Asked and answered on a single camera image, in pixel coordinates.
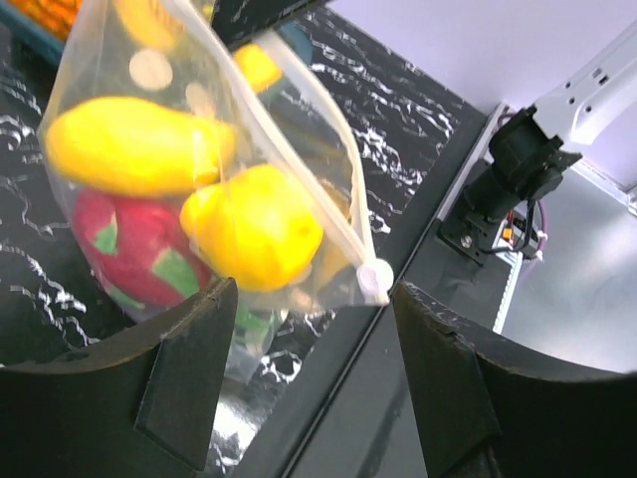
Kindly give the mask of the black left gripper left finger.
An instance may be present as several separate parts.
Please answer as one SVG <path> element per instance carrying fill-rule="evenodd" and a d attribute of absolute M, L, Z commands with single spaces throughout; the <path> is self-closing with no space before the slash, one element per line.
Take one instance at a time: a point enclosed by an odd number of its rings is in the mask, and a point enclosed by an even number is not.
<path fill-rule="evenodd" d="M 2 475 L 198 475 L 237 306 L 235 282 L 223 279 L 97 344 L 4 367 Z"/>

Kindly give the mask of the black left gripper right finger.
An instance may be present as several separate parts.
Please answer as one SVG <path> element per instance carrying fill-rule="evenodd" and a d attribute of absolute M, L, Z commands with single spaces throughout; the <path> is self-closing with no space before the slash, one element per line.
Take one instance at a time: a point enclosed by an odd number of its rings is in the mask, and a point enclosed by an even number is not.
<path fill-rule="evenodd" d="M 431 477 L 632 477 L 636 376 L 554 358 L 414 285 L 392 306 Z"/>

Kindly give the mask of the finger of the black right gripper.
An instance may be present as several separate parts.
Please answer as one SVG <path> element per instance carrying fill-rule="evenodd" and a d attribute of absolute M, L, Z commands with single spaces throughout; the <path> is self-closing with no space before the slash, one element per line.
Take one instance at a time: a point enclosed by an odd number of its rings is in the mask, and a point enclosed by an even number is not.
<path fill-rule="evenodd" d="M 222 42 L 235 48 L 326 3 L 326 0 L 221 0 L 215 2 L 210 23 Z"/>

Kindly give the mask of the clear polka-dot zip bag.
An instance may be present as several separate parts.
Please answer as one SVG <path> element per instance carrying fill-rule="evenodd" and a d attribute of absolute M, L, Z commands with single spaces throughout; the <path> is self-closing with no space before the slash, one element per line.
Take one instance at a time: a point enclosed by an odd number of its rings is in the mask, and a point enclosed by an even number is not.
<path fill-rule="evenodd" d="M 131 319 L 234 280 L 229 377 L 251 377 L 289 314 L 389 300 L 351 128 L 276 32 L 230 52 L 192 1 L 87 1 L 38 138 L 81 250 Z"/>

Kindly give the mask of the red toy pepper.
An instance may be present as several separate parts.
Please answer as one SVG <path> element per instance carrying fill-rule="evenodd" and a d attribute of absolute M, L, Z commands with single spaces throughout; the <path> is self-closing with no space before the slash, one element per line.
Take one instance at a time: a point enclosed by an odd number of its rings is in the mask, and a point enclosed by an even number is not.
<path fill-rule="evenodd" d="M 72 227 L 106 291 L 138 310 L 174 307 L 210 282 L 169 202 L 86 188 Z"/>

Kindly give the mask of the yellow toy mango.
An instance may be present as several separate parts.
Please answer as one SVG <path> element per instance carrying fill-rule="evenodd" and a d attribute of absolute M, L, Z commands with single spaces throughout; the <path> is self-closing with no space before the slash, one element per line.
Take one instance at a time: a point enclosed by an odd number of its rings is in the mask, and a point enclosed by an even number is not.
<path fill-rule="evenodd" d="M 159 197 L 218 179 L 235 153 L 235 129 L 216 119 L 131 97 L 101 97 L 44 131 L 49 163 L 72 182 L 110 193 Z"/>

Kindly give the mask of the yellow toy lemon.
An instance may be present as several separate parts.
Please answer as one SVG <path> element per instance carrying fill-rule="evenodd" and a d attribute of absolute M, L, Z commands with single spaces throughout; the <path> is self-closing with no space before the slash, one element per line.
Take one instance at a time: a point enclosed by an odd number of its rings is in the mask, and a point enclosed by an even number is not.
<path fill-rule="evenodd" d="M 218 275 L 268 293 L 297 279 L 319 249 L 323 228 L 310 203 L 294 178 L 259 164 L 192 193 L 180 224 Z"/>

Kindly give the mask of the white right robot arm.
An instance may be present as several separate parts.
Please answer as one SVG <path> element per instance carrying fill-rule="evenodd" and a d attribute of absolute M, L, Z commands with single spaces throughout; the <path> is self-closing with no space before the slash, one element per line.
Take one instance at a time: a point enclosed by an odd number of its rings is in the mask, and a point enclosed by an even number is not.
<path fill-rule="evenodd" d="M 551 76 L 575 67 L 530 105 L 543 133 L 559 137 L 569 152 L 594 143 L 636 103 L 636 22 L 626 19 L 625 29 L 585 60 L 587 39 L 604 27 L 582 1 L 360 1 L 356 7 L 394 29 L 414 16 L 429 35 L 456 37 L 459 50 L 477 55 L 490 72 L 500 70 L 499 58 L 516 60 L 522 75 L 542 66 Z"/>

